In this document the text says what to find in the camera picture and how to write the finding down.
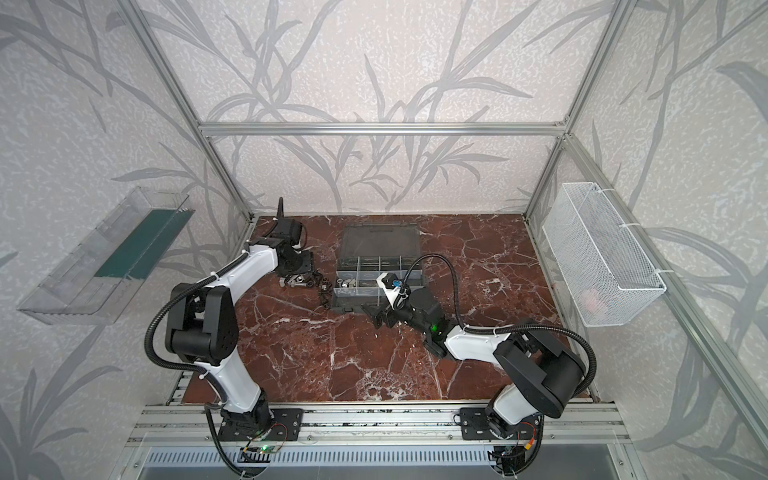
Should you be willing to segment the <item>grey plastic compartment organizer box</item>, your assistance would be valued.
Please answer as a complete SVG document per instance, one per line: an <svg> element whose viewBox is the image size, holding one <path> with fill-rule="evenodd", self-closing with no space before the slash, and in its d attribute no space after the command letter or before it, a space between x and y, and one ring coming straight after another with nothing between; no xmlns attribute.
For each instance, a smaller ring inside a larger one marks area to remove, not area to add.
<svg viewBox="0 0 768 480"><path fill-rule="evenodd" d="M382 273L403 277L422 254L420 230L414 223L347 225L337 252L336 279L358 277L368 287L342 289L334 282L331 308L337 313L363 314L363 305L380 306L386 297L376 279Z"/></svg>

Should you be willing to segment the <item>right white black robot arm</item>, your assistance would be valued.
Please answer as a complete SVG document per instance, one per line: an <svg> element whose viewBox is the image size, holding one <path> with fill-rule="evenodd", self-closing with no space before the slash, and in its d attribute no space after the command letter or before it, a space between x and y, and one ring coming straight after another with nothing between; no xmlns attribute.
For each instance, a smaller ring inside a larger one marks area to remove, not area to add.
<svg viewBox="0 0 768 480"><path fill-rule="evenodd" d="M446 317L426 288L410 292L396 280L380 289L383 303L363 307L376 328L404 324L420 332L424 347L440 359L485 362L507 374L511 383L485 409L489 428L500 438L535 416L559 418L596 376L594 350L571 330L533 320L506 327L463 327Z"/></svg>

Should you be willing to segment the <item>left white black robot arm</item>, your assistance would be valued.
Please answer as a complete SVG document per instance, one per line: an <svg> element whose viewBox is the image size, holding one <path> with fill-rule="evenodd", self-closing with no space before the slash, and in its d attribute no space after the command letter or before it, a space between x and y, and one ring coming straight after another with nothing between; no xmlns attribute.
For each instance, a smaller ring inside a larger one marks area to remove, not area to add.
<svg viewBox="0 0 768 480"><path fill-rule="evenodd" d="M277 216L267 233L240 255L195 283L179 283L151 320L144 349L155 365L201 376L219 398L228 424L254 432L272 425L267 395L251 378L237 351L235 303L268 274L310 273L312 253L302 248L301 222Z"/></svg>

